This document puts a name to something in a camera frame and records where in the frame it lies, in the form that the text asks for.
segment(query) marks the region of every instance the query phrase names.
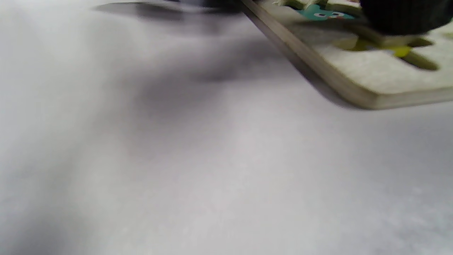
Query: teal puzzle piece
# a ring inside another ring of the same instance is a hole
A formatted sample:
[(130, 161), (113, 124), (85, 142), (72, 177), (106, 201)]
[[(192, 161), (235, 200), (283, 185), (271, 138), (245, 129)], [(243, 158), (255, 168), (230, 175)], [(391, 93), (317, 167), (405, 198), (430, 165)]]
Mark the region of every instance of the teal puzzle piece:
[(347, 20), (355, 19), (354, 16), (351, 16), (346, 13), (331, 10), (323, 10), (319, 5), (310, 5), (305, 10), (298, 10), (297, 12), (302, 14), (305, 18), (315, 21), (329, 19), (347, 19)]

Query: white table surface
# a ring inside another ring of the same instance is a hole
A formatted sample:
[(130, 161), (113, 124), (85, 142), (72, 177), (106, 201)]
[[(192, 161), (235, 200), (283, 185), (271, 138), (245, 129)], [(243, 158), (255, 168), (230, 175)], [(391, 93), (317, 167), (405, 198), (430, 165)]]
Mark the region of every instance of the white table surface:
[(453, 103), (355, 109), (243, 15), (0, 13), (0, 254), (453, 253)]

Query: cartoon eyes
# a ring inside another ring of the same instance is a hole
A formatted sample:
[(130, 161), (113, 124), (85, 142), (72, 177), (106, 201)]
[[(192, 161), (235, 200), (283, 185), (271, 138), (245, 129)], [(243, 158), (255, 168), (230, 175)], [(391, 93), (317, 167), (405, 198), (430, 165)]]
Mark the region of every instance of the cartoon eyes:
[(344, 16), (344, 13), (334, 11), (334, 12), (332, 12), (332, 15), (329, 16), (329, 18), (334, 19), (334, 18), (343, 17), (343, 16)]
[[(315, 17), (318, 17), (318, 18), (326, 18), (327, 17), (327, 14), (324, 14), (324, 13), (315, 13), (313, 14)], [(341, 13), (341, 12), (337, 12), (337, 11), (334, 11), (330, 14), (330, 16), (328, 18), (331, 18), (331, 19), (336, 19), (338, 17), (343, 17), (344, 16), (344, 13)]]
[(318, 17), (318, 18), (324, 18), (326, 17), (327, 15), (325, 15), (324, 13), (315, 13), (313, 14), (315, 17)]

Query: wooden board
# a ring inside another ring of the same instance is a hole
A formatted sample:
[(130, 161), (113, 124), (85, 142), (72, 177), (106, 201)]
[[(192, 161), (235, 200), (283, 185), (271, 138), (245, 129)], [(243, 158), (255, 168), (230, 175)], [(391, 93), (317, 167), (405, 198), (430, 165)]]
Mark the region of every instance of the wooden board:
[(284, 0), (241, 2), (352, 104), (385, 109), (453, 100), (453, 23), (425, 35), (386, 37), (368, 28), (359, 4), (347, 0), (323, 8), (350, 14), (355, 8), (355, 19), (309, 20), (281, 6)]

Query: wooden puzzle board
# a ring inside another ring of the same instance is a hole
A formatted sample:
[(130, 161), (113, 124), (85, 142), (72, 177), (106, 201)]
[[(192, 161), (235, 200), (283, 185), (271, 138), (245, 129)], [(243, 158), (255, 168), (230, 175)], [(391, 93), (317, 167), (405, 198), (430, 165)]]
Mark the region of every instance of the wooden puzzle board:
[[(344, 28), (363, 19), (311, 21), (275, 0), (242, 0), (256, 18), (347, 101), (369, 109), (396, 108), (453, 100), (453, 23), (422, 36), (433, 43), (412, 51), (438, 69), (415, 67), (386, 50), (348, 51), (335, 44), (358, 36)], [(357, 5), (345, 0), (330, 3)]]

